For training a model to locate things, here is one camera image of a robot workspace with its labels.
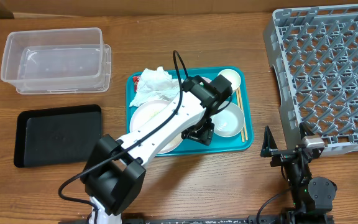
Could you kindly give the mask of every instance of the small white bowl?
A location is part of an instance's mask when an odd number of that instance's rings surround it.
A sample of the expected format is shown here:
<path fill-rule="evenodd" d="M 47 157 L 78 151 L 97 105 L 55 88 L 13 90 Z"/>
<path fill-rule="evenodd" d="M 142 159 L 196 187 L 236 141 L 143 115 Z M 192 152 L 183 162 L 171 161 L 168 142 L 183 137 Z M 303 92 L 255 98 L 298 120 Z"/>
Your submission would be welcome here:
<path fill-rule="evenodd" d="M 223 102 L 219 109 L 226 106 L 227 102 Z M 241 132 L 246 122 L 244 113 L 234 103 L 230 103 L 226 109 L 212 116 L 212 123 L 215 124 L 214 132 L 218 136 L 233 137 Z"/>
<path fill-rule="evenodd" d="M 129 131 L 135 131 L 143 124 L 152 119 L 160 111 L 162 111 L 170 102 L 167 100 L 153 100 L 141 105 L 131 117 L 129 123 Z M 164 154 L 174 150 L 183 141 L 181 134 L 177 135 L 170 143 L 168 143 L 158 154 Z"/>
<path fill-rule="evenodd" d="M 206 82 L 210 83 L 211 80 L 209 78 L 206 78 L 206 77 L 202 77 Z"/>
<path fill-rule="evenodd" d="M 222 75 L 224 78 L 231 82 L 231 88 L 233 93 L 240 87 L 241 84 L 241 77 L 240 74 L 233 69 L 224 69 L 219 72 L 218 75 Z"/>

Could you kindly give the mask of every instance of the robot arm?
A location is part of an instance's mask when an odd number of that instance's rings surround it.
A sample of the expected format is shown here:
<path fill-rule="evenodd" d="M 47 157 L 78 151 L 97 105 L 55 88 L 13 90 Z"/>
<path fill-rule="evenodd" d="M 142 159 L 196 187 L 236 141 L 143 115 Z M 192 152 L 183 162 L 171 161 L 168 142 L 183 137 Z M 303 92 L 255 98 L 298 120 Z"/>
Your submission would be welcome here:
<path fill-rule="evenodd" d="M 312 177 L 309 163 L 320 157 L 324 141 L 315 136 L 304 123 L 300 124 L 302 140 L 295 149 L 278 150 L 268 126 L 260 156 L 271 157 L 270 166 L 282 167 L 282 175 L 288 181 L 293 208 L 284 208 L 276 223 L 281 224 L 333 224 L 327 212 L 333 209 L 336 184 L 325 177 Z M 264 206 L 258 211 L 259 216 Z"/>
<path fill-rule="evenodd" d="M 211 83 L 195 76 L 187 78 L 182 89 L 184 93 L 176 115 L 130 151 L 125 152 L 172 116 L 179 104 L 179 96 L 139 129 L 117 140 L 106 135 L 95 145 L 84 170 L 122 152 L 125 153 L 118 159 L 126 166 L 121 170 L 109 162 L 81 178 L 86 193 L 99 208 L 97 223 L 121 223 L 119 215 L 138 196 L 147 165 L 178 134 L 201 144 L 211 143 L 214 129 L 211 116 L 218 113 L 219 106 L 231 96 L 231 83 L 221 75 Z"/>

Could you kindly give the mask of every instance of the wooden chopstick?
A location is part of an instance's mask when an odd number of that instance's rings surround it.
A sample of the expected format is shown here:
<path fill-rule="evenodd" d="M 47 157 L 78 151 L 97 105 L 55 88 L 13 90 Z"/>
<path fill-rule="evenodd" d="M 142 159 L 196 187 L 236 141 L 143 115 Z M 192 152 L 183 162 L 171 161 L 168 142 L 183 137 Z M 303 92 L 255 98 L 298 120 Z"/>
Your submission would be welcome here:
<path fill-rule="evenodd" d="M 239 98 L 237 97 L 237 101 L 239 101 L 240 103 L 240 109 L 242 110 L 242 112 L 244 112 L 244 107 L 242 106 L 242 96 L 241 96 L 241 90 L 240 90 L 240 88 L 238 88 L 237 90 L 236 90 L 236 92 L 237 92 L 237 94 L 238 94 L 238 96 L 239 96 Z M 245 132 L 245 136 L 246 136 L 246 141 L 248 141 L 248 132 L 247 132 L 247 125 L 246 125 L 246 122 L 244 121 L 244 132 Z"/>
<path fill-rule="evenodd" d="M 239 95 L 238 89 L 236 90 L 236 95 L 237 95 L 237 105 L 242 110 L 242 103 L 241 103 L 241 100 L 240 100 L 240 95 Z M 241 141 L 244 142 L 244 129 L 241 129 Z"/>

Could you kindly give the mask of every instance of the gray dish rack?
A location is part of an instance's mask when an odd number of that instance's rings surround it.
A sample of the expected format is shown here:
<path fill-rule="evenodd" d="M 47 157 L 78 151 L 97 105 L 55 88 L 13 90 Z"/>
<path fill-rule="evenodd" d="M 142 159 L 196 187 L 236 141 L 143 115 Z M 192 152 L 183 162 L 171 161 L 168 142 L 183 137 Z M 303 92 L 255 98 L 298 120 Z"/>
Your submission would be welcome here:
<path fill-rule="evenodd" d="M 323 156 L 358 151 L 358 4 L 277 9 L 264 30 L 288 148 L 305 122 Z"/>

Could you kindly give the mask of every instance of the black tray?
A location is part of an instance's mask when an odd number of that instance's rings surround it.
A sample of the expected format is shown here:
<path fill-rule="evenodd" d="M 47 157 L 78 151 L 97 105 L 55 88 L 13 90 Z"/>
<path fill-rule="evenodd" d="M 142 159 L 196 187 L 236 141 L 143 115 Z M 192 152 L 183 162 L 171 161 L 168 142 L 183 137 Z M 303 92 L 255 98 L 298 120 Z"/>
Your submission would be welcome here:
<path fill-rule="evenodd" d="M 98 105 L 23 111 L 17 117 L 16 167 L 86 161 L 101 138 Z"/>

